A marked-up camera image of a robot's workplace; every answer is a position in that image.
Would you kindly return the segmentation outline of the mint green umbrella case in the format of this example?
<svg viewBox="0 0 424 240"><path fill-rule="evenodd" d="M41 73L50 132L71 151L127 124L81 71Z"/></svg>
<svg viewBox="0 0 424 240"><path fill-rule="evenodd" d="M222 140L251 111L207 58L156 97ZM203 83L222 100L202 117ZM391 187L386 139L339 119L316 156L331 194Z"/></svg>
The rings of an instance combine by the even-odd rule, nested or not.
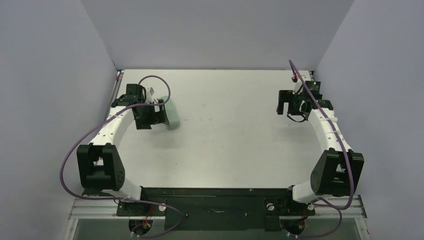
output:
<svg viewBox="0 0 424 240"><path fill-rule="evenodd" d="M168 130L177 129L180 126L180 117L177 112L177 107L173 100L170 98L164 105L159 106L166 109L166 114L169 120L169 126L166 125Z"/></svg>

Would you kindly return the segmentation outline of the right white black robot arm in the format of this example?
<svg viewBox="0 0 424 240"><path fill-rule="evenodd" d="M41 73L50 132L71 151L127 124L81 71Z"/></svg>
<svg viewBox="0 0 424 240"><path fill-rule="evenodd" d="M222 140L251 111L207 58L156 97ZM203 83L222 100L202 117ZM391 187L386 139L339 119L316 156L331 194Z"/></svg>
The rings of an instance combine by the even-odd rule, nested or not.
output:
<svg viewBox="0 0 424 240"><path fill-rule="evenodd" d="M323 99L321 82L297 82L293 90L278 93L278 115L289 119L301 116L314 129L322 154L313 168L310 179L292 188L292 198L310 203L319 197L344 197L357 189L364 156L353 151L337 124L332 103Z"/></svg>

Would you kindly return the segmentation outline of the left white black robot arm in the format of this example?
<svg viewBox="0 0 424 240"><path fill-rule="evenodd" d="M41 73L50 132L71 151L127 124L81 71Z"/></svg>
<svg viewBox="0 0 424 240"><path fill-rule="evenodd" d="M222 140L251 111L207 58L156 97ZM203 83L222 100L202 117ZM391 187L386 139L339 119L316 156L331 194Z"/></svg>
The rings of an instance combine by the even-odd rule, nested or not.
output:
<svg viewBox="0 0 424 240"><path fill-rule="evenodd" d="M143 189L126 176L118 152L125 132L132 123L137 130L150 130L158 124L169 129L180 125L172 100L165 96L155 99L153 94L151 87L127 84L125 94L111 104L108 123L88 144L77 148L80 182L84 189L103 191L123 199L141 199Z"/></svg>

